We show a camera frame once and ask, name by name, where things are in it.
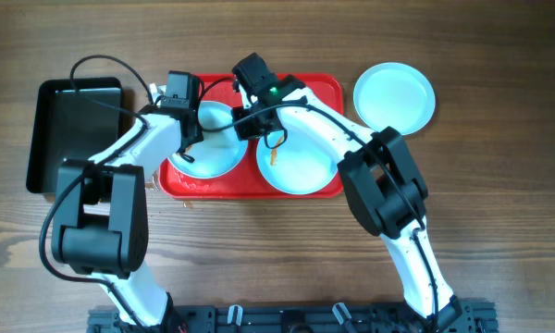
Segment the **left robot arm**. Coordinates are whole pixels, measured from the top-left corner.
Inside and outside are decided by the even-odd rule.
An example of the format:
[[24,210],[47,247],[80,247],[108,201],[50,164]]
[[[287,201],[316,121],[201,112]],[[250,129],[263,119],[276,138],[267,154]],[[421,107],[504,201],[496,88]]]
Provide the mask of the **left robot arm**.
[[39,243],[48,271],[97,284],[128,332],[183,332],[172,297],[144,262],[149,241],[145,181],[175,153],[203,140],[200,79],[171,71],[166,89],[135,113],[133,126],[102,152],[59,168],[54,205]]

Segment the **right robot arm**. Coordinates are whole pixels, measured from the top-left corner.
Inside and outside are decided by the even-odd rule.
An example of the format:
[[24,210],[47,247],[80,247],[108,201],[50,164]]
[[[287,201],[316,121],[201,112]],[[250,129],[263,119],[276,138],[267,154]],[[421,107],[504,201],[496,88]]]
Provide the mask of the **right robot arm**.
[[279,78],[256,53],[232,73],[242,105],[233,116],[242,140],[301,131],[337,165],[356,221],[384,241],[398,271],[405,303],[429,332],[450,327],[460,314],[439,269],[426,229],[425,180],[401,134],[375,131],[333,110],[293,75]]

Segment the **white plate top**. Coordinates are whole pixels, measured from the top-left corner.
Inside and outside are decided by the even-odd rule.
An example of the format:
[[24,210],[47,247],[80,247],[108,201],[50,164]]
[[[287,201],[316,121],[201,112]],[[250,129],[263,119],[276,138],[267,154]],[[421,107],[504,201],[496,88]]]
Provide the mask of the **white plate top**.
[[[214,101],[202,101],[199,120],[206,129],[216,129],[233,122],[232,108]],[[168,158],[179,172],[196,179],[212,179],[227,174],[238,165],[248,149],[247,141],[240,141],[234,128],[219,132],[203,132],[203,141],[195,143],[187,150],[194,158],[187,162],[179,154]]]

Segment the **red plastic tray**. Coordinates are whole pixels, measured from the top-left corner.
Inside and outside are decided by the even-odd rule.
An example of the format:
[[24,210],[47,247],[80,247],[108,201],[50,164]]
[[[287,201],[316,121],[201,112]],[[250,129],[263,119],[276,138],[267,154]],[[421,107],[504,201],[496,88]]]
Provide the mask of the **red plastic tray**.
[[[205,87],[228,74],[196,74]],[[325,104],[343,115],[344,94],[339,81],[326,73],[295,73],[297,79],[310,87]],[[220,82],[212,88],[204,100],[220,102],[229,106],[241,105],[241,98],[233,92],[231,83]],[[273,188],[262,176],[257,161],[258,141],[249,143],[247,151],[238,165],[226,175],[215,179],[195,179],[179,172],[169,160],[158,169],[158,187],[172,198],[180,200],[255,200],[255,199],[311,199],[331,198],[342,192],[339,175],[323,189],[305,195],[293,195]]]

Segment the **white plate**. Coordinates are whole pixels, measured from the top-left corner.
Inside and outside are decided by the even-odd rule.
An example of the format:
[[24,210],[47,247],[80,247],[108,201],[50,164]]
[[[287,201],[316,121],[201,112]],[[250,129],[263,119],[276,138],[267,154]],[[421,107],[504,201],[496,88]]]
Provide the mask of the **white plate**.
[[398,62],[367,69],[356,81],[352,98],[367,127],[376,131],[392,127],[402,135],[422,130],[434,116],[437,103],[426,76]]
[[263,136],[256,148],[262,177],[278,191],[293,195],[323,190],[337,175],[337,167],[306,135],[296,130]]
[[[199,120],[206,129],[216,129],[233,122],[232,108],[214,101],[202,101]],[[194,158],[187,162],[179,154],[168,158],[179,172],[196,179],[212,179],[227,174],[238,165],[248,149],[247,141],[240,141],[234,128],[219,132],[203,132],[203,141],[195,143],[187,150]]]

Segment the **black rectangular water basin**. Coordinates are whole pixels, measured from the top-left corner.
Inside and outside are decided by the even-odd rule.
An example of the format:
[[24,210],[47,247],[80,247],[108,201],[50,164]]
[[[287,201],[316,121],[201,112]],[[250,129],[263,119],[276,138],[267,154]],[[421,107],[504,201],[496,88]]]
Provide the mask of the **black rectangular water basin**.
[[26,177],[35,194],[52,194],[66,159],[86,160],[119,137],[123,116],[121,83],[114,77],[47,80],[38,90]]

